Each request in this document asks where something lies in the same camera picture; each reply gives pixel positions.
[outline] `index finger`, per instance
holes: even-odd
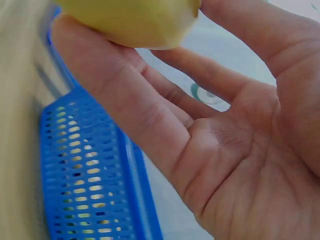
[[[289,13],[265,0],[202,0],[201,10],[244,41],[275,77],[312,54],[314,45],[310,43],[320,40],[317,22]],[[297,46],[303,52],[296,51]]]
[[[77,80],[168,176],[190,135],[157,91],[113,44],[73,18],[58,17],[52,36]]]

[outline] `peeled potato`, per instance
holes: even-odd
[[[79,22],[131,48],[177,47],[198,17],[201,0],[56,0]]]

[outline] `hand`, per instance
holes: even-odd
[[[231,104],[218,112],[69,16],[53,38],[217,240],[320,239],[320,25],[261,0],[203,0],[201,10],[263,59],[277,87],[186,49],[153,52]]]

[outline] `blue plastic colander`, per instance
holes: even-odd
[[[76,87],[41,117],[44,206],[52,240],[162,240],[142,151]]]

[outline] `blurred background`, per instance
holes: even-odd
[[[320,0],[270,0],[320,22]],[[49,239],[40,182],[39,116],[68,93],[53,64],[46,33],[54,5],[48,0],[0,0],[0,238]],[[183,45],[235,71],[275,84],[265,64],[239,39],[203,15]],[[147,62],[191,96],[225,110],[228,105],[191,79],[139,49]],[[165,240],[210,240],[171,185],[145,158]]]

